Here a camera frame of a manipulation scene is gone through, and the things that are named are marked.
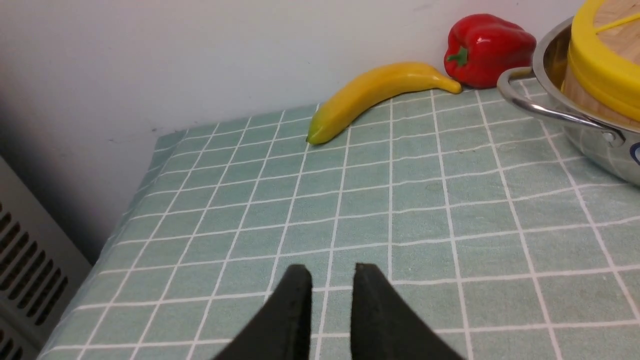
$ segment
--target radiator vent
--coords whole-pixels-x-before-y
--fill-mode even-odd
[[[20,337],[7,323],[0,321],[0,360],[30,360],[36,349]]]
[[[0,291],[8,291],[27,318],[42,325],[65,291],[68,278],[37,242],[29,239],[20,222],[0,202]]]
[[[32,360],[91,266],[0,158],[0,360]]]

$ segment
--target bamboo steamer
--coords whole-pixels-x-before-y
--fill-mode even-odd
[[[567,60],[567,97],[640,127],[640,0],[587,0],[573,18]]]

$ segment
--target wooden lid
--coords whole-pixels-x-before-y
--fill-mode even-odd
[[[640,121],[640,0],[586,0],[571,32],[575,79],[600,103]]]
[[[605,0],[596,12],[593,27],[609,49],[640,65],[639,0]]]

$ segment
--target pot rim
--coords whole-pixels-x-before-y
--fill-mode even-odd
[[[538,80],[540,85],[545,89],[547,94],[549,94],[549,96],[554,98],[555,101],[560,102],[567,110],[570,110],[582,117],[586,117],[590,121],[597,122],[599,124],[610,126],[621,131],[628,131],[630,133],[640,134],[640,122],[636,126],[623,125],[623,124],[619,124],[617,122],[608,120],[602,117],[601,115],[594,114],[593,112],[584,109],[582,106],[576,104],[567,96],[565,96],[560,91],[560,89],[558,89],[553,84],[553,82],[551,82],[551,79],[549,79],[549,76],[547,75],[547,71],[545,70],[545,63],[544,63],[545,53],[547,52],[547,49],[551,44],[551,42],[555,40],[558,35],[564,32],[567,28],[569,29],[571,28],[572,22],[573,22],[573,17],[566,19],[565,21],[561,22],[556,27],[554,27],[551,31],[549,31],[542,38],[542,40],[538,42],[538,45],[536,46],[533,52],[533,57],[532,57],[532,68],[533,68],[533,73],[536,76],[536,79]]]

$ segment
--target banana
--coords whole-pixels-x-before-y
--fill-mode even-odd
[[[326,143],[345,130],[366,109],[405,92],[441,88],[458,94],[462,86],[434,67],[419,62],[385,65],[359,75],[316,112],[307,142]]]

